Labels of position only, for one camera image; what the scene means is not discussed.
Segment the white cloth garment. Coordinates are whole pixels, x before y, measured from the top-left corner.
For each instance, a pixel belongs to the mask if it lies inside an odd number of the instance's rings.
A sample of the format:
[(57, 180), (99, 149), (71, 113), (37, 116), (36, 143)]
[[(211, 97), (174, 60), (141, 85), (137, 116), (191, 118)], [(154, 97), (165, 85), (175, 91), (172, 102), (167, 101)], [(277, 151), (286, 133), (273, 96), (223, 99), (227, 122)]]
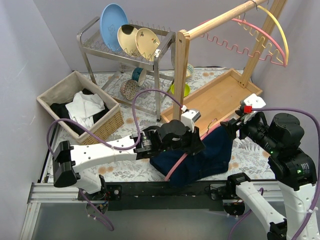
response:
[(98, 94), (84, 94), (82, 91), (77, 92), (65, 107), (70, 119), (86, 129), (94, 125), (94, 115), (106, 109)]

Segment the dark blue denim skirt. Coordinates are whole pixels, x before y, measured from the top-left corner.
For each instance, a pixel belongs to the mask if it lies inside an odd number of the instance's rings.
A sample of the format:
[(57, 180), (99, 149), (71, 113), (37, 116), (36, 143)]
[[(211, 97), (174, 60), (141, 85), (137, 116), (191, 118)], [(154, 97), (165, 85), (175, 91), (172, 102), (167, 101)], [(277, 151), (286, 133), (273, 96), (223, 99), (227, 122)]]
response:
[(203, 143), (205, 149), (195, 155), (187, 155), (169, 178), (169, 185), (181, 188), (197, 180), (223, 174), (229, 169), (233, 142), (226, 130), (219, 126)]

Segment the pink wavy hanger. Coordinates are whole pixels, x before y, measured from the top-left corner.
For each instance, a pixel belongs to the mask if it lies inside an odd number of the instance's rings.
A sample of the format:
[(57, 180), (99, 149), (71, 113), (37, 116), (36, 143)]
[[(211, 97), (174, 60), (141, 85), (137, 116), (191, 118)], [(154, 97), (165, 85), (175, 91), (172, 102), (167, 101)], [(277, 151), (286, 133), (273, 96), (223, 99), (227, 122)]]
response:
[[(218, 128), (221, 125), (221, 120), (217, 120), (216, 118), (214, 120), (212, 120), (209, 125), (207, 126), (207, 130), (204, 134), (202, 134), (200, 136), (200, 139), (203, 140), (205, 139), (213, 130), (215, 130), (216, 128)], [(169, 170), (168, 174), (165, 176), (164, 181), (165, 182), (169, 182), (170, 181), (170, 177), (172, 176), (172, 174), (176, 171), (176, 169), (179, 167), (179, 165), (184, 161), (184, 159), (187, 157), (188, 155), (186, 153), (184, 153), (179, 159), (178, 161), (173, 165), (173, 167)]]
[(247, 55), (249, 58), (258, 57), (259, 61), (269, 61), (272, 64), (287, 67), (289, 62), (287, 55), (289, 54), (289, 51), (286, 49), (283, 50), (279, 43), (275, 41), (268, 33), (266, 33), (260, 27), (241, 19), (240, 16), (232, 18), (231, 21), (243, 27), (245, 31), (255, 38), (256, 43), (261, 44), (261, 47), (266, 50), (267, 53), (263, 55), (262, 50), (253, 51), (248, 47), (240, 49), (237, 44), (229, 45), (227, 40), (220, 41), (217, 36), (210, 37), (208, 32), (202, 34), (200, 37), (203, 39), (206, 38), (209, 42), (213, 42), (229, 51), (236, 52), (237, 54)]

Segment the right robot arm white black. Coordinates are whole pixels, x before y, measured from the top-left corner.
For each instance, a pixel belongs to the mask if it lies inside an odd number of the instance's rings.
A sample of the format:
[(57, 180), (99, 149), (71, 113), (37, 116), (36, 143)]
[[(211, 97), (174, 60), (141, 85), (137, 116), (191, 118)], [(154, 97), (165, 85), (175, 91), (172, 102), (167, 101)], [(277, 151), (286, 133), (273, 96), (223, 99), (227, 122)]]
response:
[(285, 213), (278, 213), (255, 189), (243, 172), (228, 176), (227, 195), (240, 198), (263, 224), (269, 240), (318, 240), (316, 203), (320, 190), (314, 161), (300, 149), (304, 129), (297, 117), (277, 113), (270, 124), (263, 112), (245, 121), (222, 121), (220, 125), (232, 140), (239, 132), (241, 140), (250, 138), (268, 154), (268, 164), (282, 193)]

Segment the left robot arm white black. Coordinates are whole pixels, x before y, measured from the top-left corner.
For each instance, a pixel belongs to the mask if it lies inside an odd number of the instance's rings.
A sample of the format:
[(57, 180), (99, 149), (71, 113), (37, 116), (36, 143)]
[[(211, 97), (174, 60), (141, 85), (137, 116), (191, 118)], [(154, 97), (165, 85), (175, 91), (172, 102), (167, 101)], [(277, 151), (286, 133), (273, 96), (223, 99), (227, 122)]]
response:
[(69, 141), (62, 141), (53, 154), (53, 185), (76, 187), (89, 200), (109, 200), (111, 191), (104, 177), (92, 173), (92, 167), (147, 159), (174, 150), (195, 155), (204, 149), (199, 128), (191, 129), (179, 120), (149, 126), (139, 134), (106, 143), (71, 145)]

